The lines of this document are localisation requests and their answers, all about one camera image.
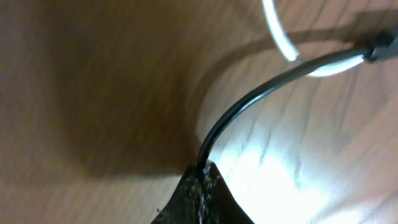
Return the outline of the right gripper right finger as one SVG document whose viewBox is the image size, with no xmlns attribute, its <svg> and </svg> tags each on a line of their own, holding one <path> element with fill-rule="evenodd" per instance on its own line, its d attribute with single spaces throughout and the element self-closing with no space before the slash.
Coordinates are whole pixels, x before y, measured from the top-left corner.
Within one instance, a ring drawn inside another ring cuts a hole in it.
<svg viewBox="0 0 398 224">
<path fill-rule="evenodd" d="M 200 221 L 205 224 L 254 224 L 235 201 L 216 164 L 207 161 L 201 174 Z"/>
</svg>

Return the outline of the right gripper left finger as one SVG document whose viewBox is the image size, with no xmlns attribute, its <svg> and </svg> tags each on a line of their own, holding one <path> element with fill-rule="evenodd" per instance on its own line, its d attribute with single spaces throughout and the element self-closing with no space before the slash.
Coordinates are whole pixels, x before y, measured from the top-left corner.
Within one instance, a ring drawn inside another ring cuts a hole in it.
<svg viewBox="0 0 398 224">
<path fill-rule="evenodd" d="M 197 168 L 189 165 L 170 200 L 151 224 L 199 224 L 201 196 Z"/>
</svg>

